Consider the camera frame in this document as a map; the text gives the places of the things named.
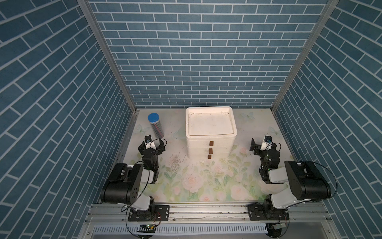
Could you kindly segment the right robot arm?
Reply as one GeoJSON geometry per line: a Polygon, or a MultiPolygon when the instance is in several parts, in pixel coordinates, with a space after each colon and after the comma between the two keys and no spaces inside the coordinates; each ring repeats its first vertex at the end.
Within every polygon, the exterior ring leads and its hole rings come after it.
{"type": "Polygon", "coordinates": [[[281,153],[269,135],[264,136],[261,144],[251,140],[250,151],[260,157],[259,174],[266,184],[288,184],[288,187],[276,194],[269,194],[263,203],[265,212],[285,210],[291,206],[330,199],[334,196],[325,177],[318,170],[317,163],[311,161],[284,161],[280,166],[281,153]]]}

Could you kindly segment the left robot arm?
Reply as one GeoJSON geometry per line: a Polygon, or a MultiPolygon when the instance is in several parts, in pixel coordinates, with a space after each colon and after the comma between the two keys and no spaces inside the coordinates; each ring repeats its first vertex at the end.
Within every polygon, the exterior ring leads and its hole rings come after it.
{"type": "Polygon", "coordinates": [[[157,181],[159,175],[158,155],[166,149],[167,141],[155,140],[146,136],[138,147],[142,160],[134,165],[117,163],[106,180],[100,194],[100,200],[109,204],[124,204],[138,212],[153,213],[154,199],[139,190],[141,184],[148,186],[157,181]]]}

